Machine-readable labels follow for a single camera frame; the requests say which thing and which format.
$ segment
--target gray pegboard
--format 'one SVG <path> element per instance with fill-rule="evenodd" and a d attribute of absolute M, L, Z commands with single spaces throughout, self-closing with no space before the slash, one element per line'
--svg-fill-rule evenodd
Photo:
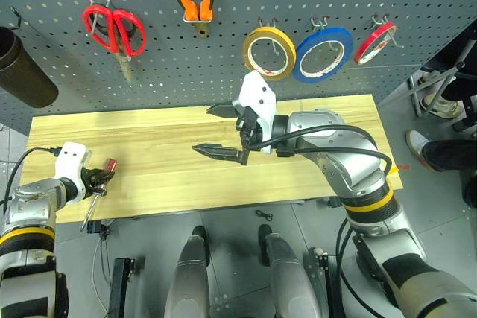
<path fill-rule="evenodd" d="M 245 36 L 277 18 L 278 28 L 298 46 L 312 32 L 310 17 L 331 17 L 329 26 L 348 29 L 355 50 L 370 34 L 370 16 L 389 13 L 399 25 L 398 42 L 366 66 L 349 60 L 331 80 L 305 84 L 288 77 L 272 83 L 279 99 L 373 93 L 380 101 L 456 37 L 476 17 L 477 0 L 215 0 L 210 37 L 197 37 L 182 21 L 176 0 L 115 0 L 145 24 L 146 50 L 130 63 L 133 85 L 116 59 L 85 34 L 81 14 L 87 0 L 0 0 L 0 24 L 14 23 L 8 6 L 24 22 L 17 34 L 60 95 L 44 109 L 31 109 L 0 93 L 0 122 L 23 133 L 32 115 L 194 106 L 228 101 L 240 87 Z"/>

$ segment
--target wooden tabletop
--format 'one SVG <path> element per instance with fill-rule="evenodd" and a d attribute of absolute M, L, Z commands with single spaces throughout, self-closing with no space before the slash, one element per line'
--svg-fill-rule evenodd
<path fill-rule="evenodd" d="M 391 155 L 371 95 L 281 101 L 279 114 L 326 108 L 346 124 L 367 130 L 378 149 Z M 234 118 L 206 114 L 206 106 L 94 112 L 35 117 L 28 147 L 55 147 L 65 141 L 85 144 L 92 151 L 87 168 L 102 168 L 107 158 L 118 160 L 107 196 L 97 202 L 92 219 L 180 212 L 280 200 L 333 195 L 320 169 L 302 156 L 277 158 L 252 152 L 247 166 L 214 161 L 192 145 L 221 143 L 239 147 Z M 36 152 L 25 160 L 22 183 L 54 174 L 55 158 Z M 402 188 L 398 173 L 389 176 Z M 67 205 L 57 222 L 84 219 L 90 200 Z"/>

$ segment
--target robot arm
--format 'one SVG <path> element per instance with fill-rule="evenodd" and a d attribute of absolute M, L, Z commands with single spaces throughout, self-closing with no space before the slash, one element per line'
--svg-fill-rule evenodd
<path fill-rule="evenodd" d="M 0 226 L 0 317 L 67 317 L 66 277 L 53 253 L 56 211 L 101 191 L 114 175 L 85 169 L 88 156 L 84 145 L 66 142 L 54 178 L 13 191 Z"/>
<path fill-rule="evenodd" d="M 359 258 L 374 277 L 388 284 L 407 318 L 471 317 L 477 295 L 448 273 L 430 267 L 386 174 L 391 160 L 377 152 L 365 131 L 344 125 L 327 109 L 276 115 L 275 95 L 258 72 L 244 78 L 232 107 L 213 106 L 208 113 L 237 115 L 243 150 L 219 144 L 194 149 L 213 159 L 247 164 L 249 150 L 278 156 L 303 154 L 323 172 L 339 196 L 356 235 Z M 388 161 L 381 168 L 380 158 Z"/>

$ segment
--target scissors handle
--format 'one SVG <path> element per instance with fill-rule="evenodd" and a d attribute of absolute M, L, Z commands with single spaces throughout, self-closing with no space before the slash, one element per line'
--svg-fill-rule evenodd
<path fill-rule="evenodd" d="M 83 22 L 89 33 L 91 33 L 91 30 L 92 30 L 92 23 L 91 23 L 91 19 L 89 15 L 90 14 L 94 15 L 95 13 L 101 14 L 102 16 L 104 16 L 104 18 L 107 21 L 107 36 L 110 43 L 108 44 L 107 42 L 105 42 L 102 38 L 100 38 L 99 35 L 97 35 L 96 32 L 92 34 L 92 38 L 96 40 L 97 42 L 99 42 L 100 45 L 103 46 L 105 49 L 107 49 L 109 52 L 112 52 L 112 53 L 119 52 L 118 41 L 114 34 L 113 11 L 101 4 L 93 4 L 86 7 L 86 9 L 83 12 Z"/>
<path fill-rule="evenodd" d="M 142 25 L 141 20 L 139 20 L 130 11 L 126 11 L 122 9 L 114 10 L 113 18 L 114 18 L 114 22 L 116 26 L 118 27 L 119 36 L 121 37 L 122 43 L 124 45 L 124 53 L 129 57 L 135 57 L 140 55 L 144 51 L 144 47 L 146 46 L 146 32 L 144 30 L 144 26 Z M 129 39 L 129 36 L 127 35 L 126 28 L 124 27 L 123 20 L 127 20 L 128 22 L 133 23 L 139 29 L 139 31 L 141 31 L 142 44 L 139 47 L 139 49 L 135 51 L 131 49 L 130 39 Z"/>

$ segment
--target tape roll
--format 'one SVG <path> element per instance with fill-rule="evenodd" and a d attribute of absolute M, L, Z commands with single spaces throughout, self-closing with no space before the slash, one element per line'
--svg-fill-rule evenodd
<path fill-rule="evenodd" d="M 317 72 L 305 71 L 303 60 L 318 46 L 329 43 L 330 46 L 338 46 L 336 58 L 326 68 Z M 344 28 L 328 28 L 318 30 L 303 40 L 297 47 L 297 63 L 293 68 L 293 76 L 305 83 L 317 83 L 333 76 L 351 56 L 353 52 L 353 37 Z"/>
<path fill-rule="evenodd" d="M 259 40 L 263 39 L 274 41 L 283 50 L 285 54 L 285 65 L 281 69 L 276 71 L 264 69 L 254 60 L 252 47 Z M 289 76 L 297 59 L 295 47 L 288 35 L 271 26 L 257 28 L 247 36 L 244 42 L 243 56 L 247 68 L 249 70 L 257 70 L 268 81 L 281 80 Z"/>
<path fill-rule="evenodd" d="M 396 29 L 397 26 L 393 22 L 380 25 L 359 47 L 355 54 L 355 62 L 363 65 L 372 60 L 391 41 L 388 32 L 394 35 Z"/>

